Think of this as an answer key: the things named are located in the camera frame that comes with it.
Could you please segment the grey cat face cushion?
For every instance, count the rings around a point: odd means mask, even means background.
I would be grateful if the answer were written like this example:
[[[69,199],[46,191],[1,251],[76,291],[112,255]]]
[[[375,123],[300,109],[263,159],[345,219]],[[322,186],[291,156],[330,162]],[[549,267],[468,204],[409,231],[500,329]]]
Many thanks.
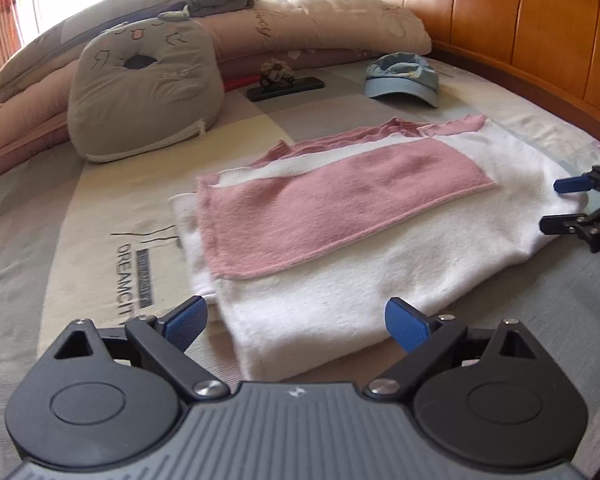
[[[211,35],[194,20],[148,18],[82,51],[68,99],[78,153],[102,164],[202,136],[225,96]]]

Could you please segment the black hair clip with flower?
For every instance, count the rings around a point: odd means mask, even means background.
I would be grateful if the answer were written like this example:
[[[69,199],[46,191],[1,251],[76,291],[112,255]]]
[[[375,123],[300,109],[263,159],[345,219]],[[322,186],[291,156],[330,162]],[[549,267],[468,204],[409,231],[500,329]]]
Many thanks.
[[[261,65],[259,85],[248,89],[246,97],[251,102],[261,102],[324,88],[321,79],[313,76],[298,78],[285,61],[270,58]]]

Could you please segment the blue baseball cap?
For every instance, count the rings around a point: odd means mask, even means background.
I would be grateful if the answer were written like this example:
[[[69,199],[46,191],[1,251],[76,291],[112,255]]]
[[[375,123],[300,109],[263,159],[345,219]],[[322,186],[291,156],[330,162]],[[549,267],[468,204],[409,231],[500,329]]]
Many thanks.
[[[367,67],[364,94],[414,96],[432,107],[439,105],[439,75],[426,58],[407,52],[386,54]]]

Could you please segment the floral cream rolled quilt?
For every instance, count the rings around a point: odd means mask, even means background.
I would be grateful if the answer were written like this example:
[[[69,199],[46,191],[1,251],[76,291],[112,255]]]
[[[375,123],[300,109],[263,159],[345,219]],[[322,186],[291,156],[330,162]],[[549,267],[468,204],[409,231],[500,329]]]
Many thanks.
[[[199,19],[222,65],[291,51],[411,51],[431,39],[407,8],[380,0],[256,0],[250,9]],[[0,176],[67,141],[66,110],[76,61],[0,103]]]

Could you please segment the wooden headboard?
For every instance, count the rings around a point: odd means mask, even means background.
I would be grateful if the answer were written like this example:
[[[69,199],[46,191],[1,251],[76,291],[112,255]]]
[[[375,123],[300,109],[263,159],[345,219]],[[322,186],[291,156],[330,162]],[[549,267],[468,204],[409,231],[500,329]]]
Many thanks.
[[[600,140],[600,0],[382,0],[411,9],[439,61]]]

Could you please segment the pink and white knit sweater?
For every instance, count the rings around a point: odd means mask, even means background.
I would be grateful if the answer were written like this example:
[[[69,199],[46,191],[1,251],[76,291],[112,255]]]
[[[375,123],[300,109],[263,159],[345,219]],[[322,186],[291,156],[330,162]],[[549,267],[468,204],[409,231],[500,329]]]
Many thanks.
[[[386,302],[435,314],[547,243],[565,169],[492,120],[394,118],[279,143],[170,205],[190,287],[247,380],[296,376],[383,341]]]

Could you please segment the grey pillow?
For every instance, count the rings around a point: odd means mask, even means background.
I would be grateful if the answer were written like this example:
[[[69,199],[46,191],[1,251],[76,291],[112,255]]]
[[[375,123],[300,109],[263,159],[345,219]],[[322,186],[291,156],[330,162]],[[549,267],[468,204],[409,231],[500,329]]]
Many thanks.
[[[15,53],[0,69],[0,103],[80,57],[110,28],[178,11],[190,0],[102,0],[54,25]]]

